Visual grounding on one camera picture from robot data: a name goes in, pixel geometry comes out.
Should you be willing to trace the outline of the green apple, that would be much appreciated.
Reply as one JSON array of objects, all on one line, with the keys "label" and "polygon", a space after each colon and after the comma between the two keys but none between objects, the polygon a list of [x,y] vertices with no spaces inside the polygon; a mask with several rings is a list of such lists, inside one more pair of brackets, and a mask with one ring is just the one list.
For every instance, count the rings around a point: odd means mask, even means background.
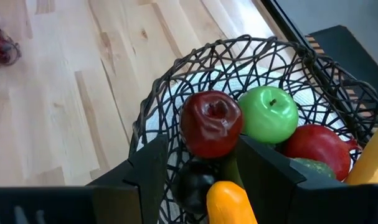
[{"label": "green apple", "polygon": [[274,86],[258,86],[245,92],[238,100],[243,113],[242,133],[267,143],[278,144],[287,140],[299,121],[294,99]]}]

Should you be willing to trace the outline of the dark round plum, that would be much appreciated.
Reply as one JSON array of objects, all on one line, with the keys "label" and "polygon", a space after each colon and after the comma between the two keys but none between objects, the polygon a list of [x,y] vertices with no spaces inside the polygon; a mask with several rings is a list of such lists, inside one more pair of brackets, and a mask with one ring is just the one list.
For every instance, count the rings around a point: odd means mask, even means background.
[{"label": "dark round plum", "polygon": [[206,161],[190,161],[172,180],[173,199],[186,212],[207,213],[206,195],[219,179],[219,166]]}]

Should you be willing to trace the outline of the yellow banana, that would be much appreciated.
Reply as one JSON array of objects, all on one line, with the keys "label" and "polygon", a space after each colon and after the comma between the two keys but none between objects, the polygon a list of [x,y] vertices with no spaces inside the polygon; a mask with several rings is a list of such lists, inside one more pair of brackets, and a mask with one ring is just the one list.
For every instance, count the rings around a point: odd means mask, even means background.
[{"label": "yellow banana", "polygon": [[349,185],[378,184],[378,129],[345,179]]}]

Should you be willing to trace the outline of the dark red apple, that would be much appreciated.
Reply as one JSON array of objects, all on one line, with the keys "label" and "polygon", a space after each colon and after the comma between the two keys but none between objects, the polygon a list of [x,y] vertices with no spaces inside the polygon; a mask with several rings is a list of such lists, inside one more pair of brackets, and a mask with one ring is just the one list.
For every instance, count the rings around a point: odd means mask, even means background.
[{"label": "dark red apple", "polygon": [[234,149],[242,128],[242,110],[222,91],[195,93],[182,106],[181,136],[187,150],[197,157],[226,156]]}]

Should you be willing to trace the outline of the black hazard-striped floor mat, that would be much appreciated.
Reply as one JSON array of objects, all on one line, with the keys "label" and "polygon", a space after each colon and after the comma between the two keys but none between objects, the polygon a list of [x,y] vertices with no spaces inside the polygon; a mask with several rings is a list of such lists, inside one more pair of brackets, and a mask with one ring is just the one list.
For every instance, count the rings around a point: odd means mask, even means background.
[{"label": "black hazard-striped floor mat", "polygon": [[339,71],[334,82],[343,83],[333,91],[333,103],[346,113],[354,110],[359,116],[378,120],[378,64],[344,26],[334,26],[305,36],[315,52],[331,57],[341,68],[360,83],[350,82],[348,75]]}]

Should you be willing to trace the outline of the green avocado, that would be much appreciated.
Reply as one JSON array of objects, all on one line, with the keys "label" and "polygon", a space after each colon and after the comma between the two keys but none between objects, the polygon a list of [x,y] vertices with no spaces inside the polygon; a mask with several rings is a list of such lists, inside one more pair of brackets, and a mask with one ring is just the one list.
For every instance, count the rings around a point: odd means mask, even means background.
[{"label": "green avocado", "polygon": [[[294,160],[296,162],[299,162],[300,164],[306,166],[307,168],[316,171],[319,174],[328,176],[332,179],[336,179],[336,174],[330,168],[327,164],[320,162],[320,161],[315,161],[312,159],[305,159],[305,158],[291,158],[291,160]],[[241,188],[244,188],[239,170],[237,167],[237,160],[236,160],[236,155],[233,152],[229,156],[227,156],[220,164],[220,178],[222,180],[228,180],[231,182],[234,182]]]}]

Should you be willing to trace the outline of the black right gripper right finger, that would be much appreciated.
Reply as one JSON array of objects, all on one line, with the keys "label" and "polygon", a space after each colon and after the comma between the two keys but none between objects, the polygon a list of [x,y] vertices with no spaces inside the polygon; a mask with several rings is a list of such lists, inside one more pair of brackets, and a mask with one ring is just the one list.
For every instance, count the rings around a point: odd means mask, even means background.
[{"label": "black right gripper right finger", "polygon": [[339,182],[248,136],[237,143],[237,165],[258,224],[337,224],[327,187]]}]

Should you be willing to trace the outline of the black aluminium table frame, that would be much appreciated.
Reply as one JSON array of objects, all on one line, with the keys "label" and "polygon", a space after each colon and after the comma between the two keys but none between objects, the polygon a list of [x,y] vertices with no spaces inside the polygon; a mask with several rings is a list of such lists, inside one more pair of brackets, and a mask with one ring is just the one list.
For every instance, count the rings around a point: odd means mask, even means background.
[{"label": "black aluminium table frame", "polygon": [[260,0],[265,6],[272,21],[277,24],[278,30],[282,31],[285,42],[294,48],[300,57],[315,58],[317,53],[311,46],[309,36],[300,31],[299,27],[290,19],[277,0]]}]

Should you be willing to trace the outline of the orange fruit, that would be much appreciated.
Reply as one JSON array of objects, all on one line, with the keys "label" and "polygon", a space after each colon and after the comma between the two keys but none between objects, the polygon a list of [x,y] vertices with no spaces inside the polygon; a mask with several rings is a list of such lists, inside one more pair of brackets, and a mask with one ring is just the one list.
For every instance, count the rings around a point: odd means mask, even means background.
[{"label": "orange fruit", "polygon": [[214,183],[206,205],[209,224],[258,224],[246,191],[234,182]]}]

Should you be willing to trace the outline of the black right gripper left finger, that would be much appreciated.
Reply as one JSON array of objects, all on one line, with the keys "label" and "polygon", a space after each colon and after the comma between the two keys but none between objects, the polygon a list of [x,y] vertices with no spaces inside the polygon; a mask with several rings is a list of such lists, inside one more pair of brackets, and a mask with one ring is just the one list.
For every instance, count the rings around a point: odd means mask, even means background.
[{"label": "black right gripper left finger", "polygon": [[96,224],[157,224],[168,161],[168,139],[155,137],[90,182]]}]

